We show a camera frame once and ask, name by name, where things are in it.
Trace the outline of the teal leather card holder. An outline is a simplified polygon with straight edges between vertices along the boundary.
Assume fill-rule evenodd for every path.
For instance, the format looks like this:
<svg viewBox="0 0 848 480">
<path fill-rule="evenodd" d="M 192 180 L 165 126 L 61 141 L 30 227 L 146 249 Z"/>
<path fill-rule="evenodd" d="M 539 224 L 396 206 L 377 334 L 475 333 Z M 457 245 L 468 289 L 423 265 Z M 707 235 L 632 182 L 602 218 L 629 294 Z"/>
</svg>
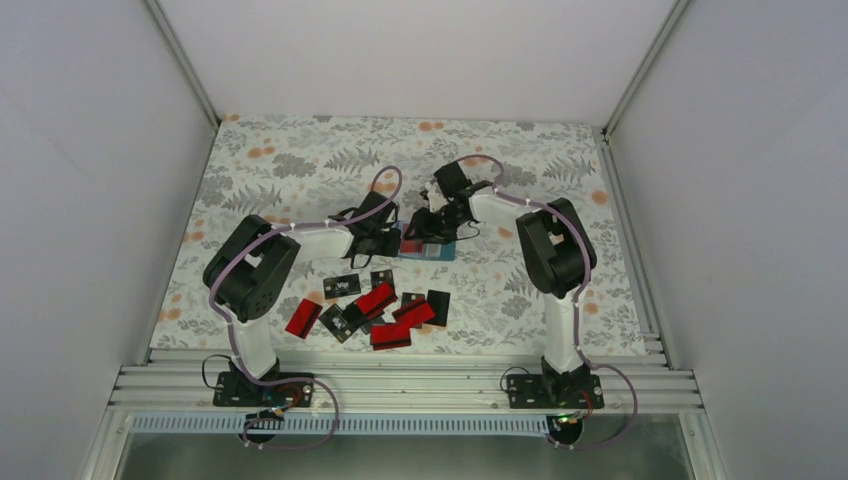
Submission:
<svg viewBox="0 0 848 480">
<path fill-rule="evenodd" d="M 404 221 L 397 221 L 394 225 L 395 228 L 401 231 L 401 240 L 407 240 L 405 238 L 405 234 L 408 230 L 408 224 Z M 433 244 L 433 243 L 424 243 L 424 252 L 419 255 L 400 255 L 398 252 L 398 257 L 402 259 L 410 259 L 410 260 L 419 260 L 419 261 L 439 261 L 439 262 L 453 262 L 456 260 L 456 243 L 448 243 L 448 244 Z"/>
</svg>

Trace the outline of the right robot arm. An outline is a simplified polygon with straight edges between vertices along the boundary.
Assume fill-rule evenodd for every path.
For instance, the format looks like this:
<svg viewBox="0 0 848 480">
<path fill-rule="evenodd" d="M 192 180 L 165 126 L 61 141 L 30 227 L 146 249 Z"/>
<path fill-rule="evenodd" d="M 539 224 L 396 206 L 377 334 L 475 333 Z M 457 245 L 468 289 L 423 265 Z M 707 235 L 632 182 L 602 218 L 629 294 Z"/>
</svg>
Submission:
<svg viewBox="0 0 848 480">
<path fill-rule="evenodd" d="M 434 174 L 419 192 L 405 238 L 426 244 L 459 240 L 462 224 L 487 224 L 517 235 L 527 277 L 543 295 L 546 320 L 541 391 L 565 407 L 589 381 L 590 362 L 580 340 L 580 300 L 597 257 L 574 205 L 559 198 L 542 203 L 511 195 L 491 181 L 472 182 L 458 162 Z"/>
</svg>

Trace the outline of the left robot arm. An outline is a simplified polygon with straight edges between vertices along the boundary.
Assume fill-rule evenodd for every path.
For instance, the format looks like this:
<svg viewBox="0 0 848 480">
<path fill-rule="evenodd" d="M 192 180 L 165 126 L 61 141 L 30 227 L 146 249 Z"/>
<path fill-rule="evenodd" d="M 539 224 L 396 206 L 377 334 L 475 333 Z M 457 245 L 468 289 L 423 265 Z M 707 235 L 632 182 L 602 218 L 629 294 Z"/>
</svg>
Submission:
<svg viewBox="0 0 848 480">
<path fill-rule="evenodd" d="M 272 225 L 243 218 L 203 273 L 210 307 L 225 321 L 239 392 L 255 405 L 278 391 L 279 368 L 265 315 L 276 305 L 293 267 L 320 259 L 395 257 L 400 231 L 397 203 L 377 192 L 360 206 L 311 223 Z"/>
</svg>

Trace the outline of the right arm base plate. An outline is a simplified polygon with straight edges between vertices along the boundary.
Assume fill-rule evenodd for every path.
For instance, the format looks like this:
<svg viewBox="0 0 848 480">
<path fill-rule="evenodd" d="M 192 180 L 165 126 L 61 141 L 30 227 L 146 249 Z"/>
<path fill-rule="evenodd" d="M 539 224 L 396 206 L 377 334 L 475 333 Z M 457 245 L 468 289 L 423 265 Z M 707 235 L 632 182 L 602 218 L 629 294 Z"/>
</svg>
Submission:
<svg viewBox="0 0 848 480">
<path fill-rule="evenodd" d="M 509 374 L 504 387 L 511 409 L 601 409 L 605 399 L 600 378 L 590 375 L 576 387 L 556 393 L 545 385 L 541 374 Z"/>
</svg>

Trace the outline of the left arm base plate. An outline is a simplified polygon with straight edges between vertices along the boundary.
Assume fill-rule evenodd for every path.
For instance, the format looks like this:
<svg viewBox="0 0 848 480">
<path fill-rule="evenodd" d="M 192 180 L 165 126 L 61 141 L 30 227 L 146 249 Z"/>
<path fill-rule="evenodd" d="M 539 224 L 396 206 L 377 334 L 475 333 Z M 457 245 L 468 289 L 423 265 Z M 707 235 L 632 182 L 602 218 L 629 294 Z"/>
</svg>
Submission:
<svg viewBox="0 0 848 480">
<path fill-rule="evenodd" d="M 264 381 L 285 380 L 284 384 L 261 386 L 250 382 L 240 371 L 221 372 L 215 385 L 212 404 L 215 407 L 297 407 L 311 405 L 315 377 L 311 373 L 276 373 Z"/>
</svg>

